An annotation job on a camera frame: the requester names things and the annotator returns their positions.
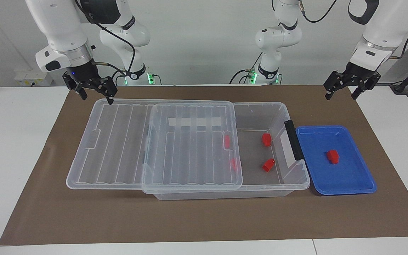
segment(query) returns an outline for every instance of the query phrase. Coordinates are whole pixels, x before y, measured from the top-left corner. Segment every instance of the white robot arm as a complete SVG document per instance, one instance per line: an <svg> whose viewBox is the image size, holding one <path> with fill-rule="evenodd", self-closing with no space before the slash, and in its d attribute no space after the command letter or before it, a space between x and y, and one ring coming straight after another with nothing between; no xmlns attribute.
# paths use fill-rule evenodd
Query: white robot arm
<svg viewBox="0 0 408 255"><path fill-rule="evenodd" d="M94 62L92 49L81 29L72 0L25 1L49 44L36 54L40 69L50 72L66 68L67 73L63 78L67 87L75 90L83 100L87 97L84 90L86 88L103 94L112 103L118 89L111 77L99 76L96 67L98 63ZM131 13L128 0L81 0L79 7L91 23L112 24L106 30L127 42L133 42L134 47L147 45L150 41L147 29ZM153 83L141 55L134 47L104 30L100 37L104 45L115 50L122 58L127 76L130 76L129 85Z"/></svg>
<svg viewBox="0 0 408 255"><path fill-rule="evenodd" d="M358 87L353 99L373 89L381 77L377 69L408 34L408 0L351 0L348 7L350 18L366 29L345 71L334 71L324 83L327 100L346 86Z"/></svg>
<svg viewBox="0 0 408 255"><path fill-rule="evenodd" d="M262 50L262 59L256 67L256 83L272 84L277 80L281 63L279 48L296 45L301 40L298 26L300 15L297 0L276 0L275 16L279 26L262 29L256 34L256 45Z"/></svg>
<svg viewBox="0 0 408 255"><path fill-rule="evenodd" d="M128 0L81 0L81 6L86 12L92 13L90 22L110 24L107 26L107 29L126 41L131 42L133 48L149 44L151 34L133 16ZM135 49L135 52L133 52L131 45L104 30L100 31L100 40L105 46L114 50L122 59L127 76L129 77L128 85L154 83L154 79L149 73L149 68L144 64L139 50Z"/></svg>

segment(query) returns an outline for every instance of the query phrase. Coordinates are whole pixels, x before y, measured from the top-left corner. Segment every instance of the blue plastic tray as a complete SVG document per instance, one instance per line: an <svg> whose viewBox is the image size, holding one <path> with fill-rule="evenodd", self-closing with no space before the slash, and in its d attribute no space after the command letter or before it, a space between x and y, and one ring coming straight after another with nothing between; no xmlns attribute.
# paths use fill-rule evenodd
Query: blue plastic tray
<svg viewBox="0 0 408 255"><path fill-rule="evenodd" d="M322 195L366 194L377 185L349 131L343 126L301 126L296 130L314 187ZM332 165L329 150L340 162Z"/></svg>

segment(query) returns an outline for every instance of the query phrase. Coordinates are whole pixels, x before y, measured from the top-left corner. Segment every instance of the wall outlet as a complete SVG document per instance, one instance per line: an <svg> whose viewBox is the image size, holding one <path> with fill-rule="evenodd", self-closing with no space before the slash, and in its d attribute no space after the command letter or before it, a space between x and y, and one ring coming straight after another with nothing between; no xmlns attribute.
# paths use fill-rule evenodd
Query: wall outlet
<svg viewBox="0 0 408 255"><path fill-rule="evenodd" d="M34 86L51 86L53 81L53 78L49 75L46 74L42 71L18 71L16 72L15 75L15 81L19 86L28 86L28 87L34 87Z"/></svg>

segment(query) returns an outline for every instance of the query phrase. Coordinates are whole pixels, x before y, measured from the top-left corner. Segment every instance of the brown paper mat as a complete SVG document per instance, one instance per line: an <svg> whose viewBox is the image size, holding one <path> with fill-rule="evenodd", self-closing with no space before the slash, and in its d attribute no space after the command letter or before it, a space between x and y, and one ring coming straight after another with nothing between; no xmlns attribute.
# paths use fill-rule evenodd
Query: brown paper mat
<svg viewBox="0 0 408 255"><path fill-rule="evenodd" d="M408 236L408 191L348 89L327 102L322 86L127 87L119 98L282 102L296 126L343 125L377 181L370 195L159 201L141 191L76 191L70 165L96 93L70 93L0 245L191 242Z"/></svg>

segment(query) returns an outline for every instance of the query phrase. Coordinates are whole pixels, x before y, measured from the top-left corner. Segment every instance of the red block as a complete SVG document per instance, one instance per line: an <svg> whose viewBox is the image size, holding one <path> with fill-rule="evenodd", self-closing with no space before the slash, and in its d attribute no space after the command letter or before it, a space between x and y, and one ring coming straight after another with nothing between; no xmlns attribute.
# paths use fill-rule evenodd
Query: red block
<svg viewBox="0 0 408 255"><path fill-rule="evenodd" d="M275 166L275 160L273 158L267 160L267 162L265 162L265 164L262 166L262 169L264 169L264 171L269 172L270 169L273 168L273 166Z"/></svg>
<svg viewBox="0 0 408 255"><path fill-rule="evenodd" d="M327 158L333 165L338 164L340 162L340 155L338 155L338 152L336 150L328 151Z"/></svg>
<svg viewBox="0 0 408 255"><path fill-rule="evenodd" d="M228 150L231 148L231 137L229 135L225 135L225 149Z"/></svg>
<svg viewBox="0 0 408 255"><path fill-rule="evenodd" d="M263 134L262 143L265 147L270 147L272 145L272 136L269 133Z"/></svg>
<svg viewBox="0 0 408 255"><path fill-rule="evenodd" d="M231 166L232 166L234 172L237 172L237 163L235 161L235 158L231 159L230 163L231 163Z"/></svg>

